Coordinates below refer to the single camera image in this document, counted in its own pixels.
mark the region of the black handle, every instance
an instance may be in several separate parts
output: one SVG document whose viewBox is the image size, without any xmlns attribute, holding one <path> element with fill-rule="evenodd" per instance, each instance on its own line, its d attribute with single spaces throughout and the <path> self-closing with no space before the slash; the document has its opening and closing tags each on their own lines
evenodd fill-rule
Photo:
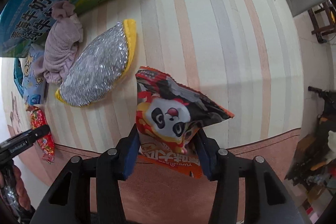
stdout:
<svg viewBox="0 0 336 224">
<path fill-rule="evenodd" d="M 19 204 L 13 163 L 13 160 L 10 160 L 6 165 L 1 167 L 0 172 L 4 180 L 4 187 L 1 187 L 1 195 L 6 205 L 12 210 L 13 215 L 16 218 L 20 218 L 21 223 L 26 224 L 30 222 L 35 210 L 31 206 L 30 210 L 27 211 Z"/>
<path fill-rule="evenodd" d="M 239 170 L 235 155 L 225 149 L 223 155 L 217 152 L 221 175 L 217 182 L 216 194 L 209 218 L 209 224 L 237 222 Z"/>
<path fill-rule="evenodd" d="M 118 179 L 114 174 L 115 166 L 112 165 L 113 160 L 118 156 L 118 151 L 112 148 L 101 154 L 97 160 L 96 190 L 100 224 L 127 223 L 121 202 Z"/>
</svg>

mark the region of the tile floor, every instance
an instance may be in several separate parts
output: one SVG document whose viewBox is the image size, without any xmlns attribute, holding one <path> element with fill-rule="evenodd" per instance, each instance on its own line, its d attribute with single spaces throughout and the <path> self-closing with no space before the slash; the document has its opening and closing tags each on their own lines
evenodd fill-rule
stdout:
<svg viewBox="0 0 336 224">
<path fill-rule="evenodd" d="M 323 14 L 316 15 L 316 18 L 320 26 L 322 26 L 323 22 L 326 20 Z M 300 136 L 303 138 L 314 131 L 316 117 L 318 114 L 322 113 L 324 107 L 323 99 L 319 98 L 315 93 L 309 92 L 308 86 L 311 85 L 323 90 L 334 89 L 336 44 L 333 46 L 331 45 L 336 41 L 336 37 L 328 43 L 319 44 L 316 36 L 311 34 L 313 25 L 308 12 L 296 16 L 294 22 L 299 35 L 303 67 L 304 107 Z"/>
</svg>

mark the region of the candy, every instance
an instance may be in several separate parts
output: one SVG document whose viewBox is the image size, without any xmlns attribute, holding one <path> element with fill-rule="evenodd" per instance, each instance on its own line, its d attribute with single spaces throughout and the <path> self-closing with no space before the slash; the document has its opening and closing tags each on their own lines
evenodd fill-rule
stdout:
<svg viewBox="0 0 336 224">
<path fill-rule="evenodd" d="M 32 129 L 48 124 L 45 118 L 45 115 L 41 109 L 39 109 L 36 106 L 29 106 L 27 110 L 31 111 L 30 124 L 31 124 Z M 51 132 L 49 132 L 46 136 L 38 139 L 37 143 L 39 144 L 39 146 L 41 147 L 44 153 L 44 155 L 42 156 L 42 159 L 48 163 L 54 162 L 55 161 L 55 143 L 51 135 Z"/>
</svg>

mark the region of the blue cartoon package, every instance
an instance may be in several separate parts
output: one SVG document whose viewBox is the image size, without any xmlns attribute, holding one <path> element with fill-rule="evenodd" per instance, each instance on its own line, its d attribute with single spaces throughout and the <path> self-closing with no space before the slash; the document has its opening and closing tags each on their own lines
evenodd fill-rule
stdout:
<svg viewBox="0 0 336 224">
<path fill-rule="evenodd" d="M 23 101 L 29 105 L 43 104 L 46 80 L 43 77 L 36 78 L 32 70 L 33 63 L 43 54 L 44 50 L 40 46 L 32 44 L 27 58 L 22 63 L 24 75 L 22 81 Z"/>
<path fill-rule="evenodd" d="M 14 83 L 21 97 L 23 97 L 22 81 L 23 81 L 23 72 L 21 68 L 21 62 L 18 58 L 15 58 L 14 59 Z"/>
</svg>

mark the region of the white wall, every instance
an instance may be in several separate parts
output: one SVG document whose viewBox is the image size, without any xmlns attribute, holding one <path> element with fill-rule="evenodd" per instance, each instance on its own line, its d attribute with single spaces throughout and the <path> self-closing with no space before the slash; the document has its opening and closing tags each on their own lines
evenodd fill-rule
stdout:
<svg viewBox="0 0 336 224">
<path fill-rule="evenodd" d="M 1 64 L 2 58 L 0 58 L 0 79 L 1 79 Z M 7 127 L 7 122 L 5 118 L 5 112 L 3 110 L 2 96 L 1 96 L 1 85 L 0 85 L 0 142 L 10 138 L 10 134 Z M 40 181 L 28 168 L 22 163 L 19 157 L 14 158 L 14 163 L 22 173 L 22 179 L 24 181 L 25 187 L 27 189 L 28 196 L 30 197 L 31 204 L 34 208 L 40 204 L 43 196 L 48 190 L 48 186 Z"/>
</svg>

